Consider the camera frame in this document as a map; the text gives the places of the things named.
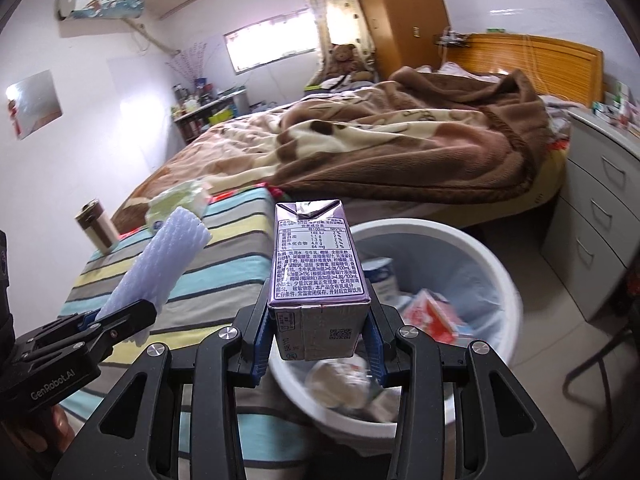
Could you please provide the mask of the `left hand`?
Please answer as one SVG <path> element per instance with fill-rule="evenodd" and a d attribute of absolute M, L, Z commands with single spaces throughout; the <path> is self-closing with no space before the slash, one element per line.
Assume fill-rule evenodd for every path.
<path fill-rule="evenodd" d="M 50 479 L 75 437 L 59 405 L 1 423 L 1 478 Z"/>

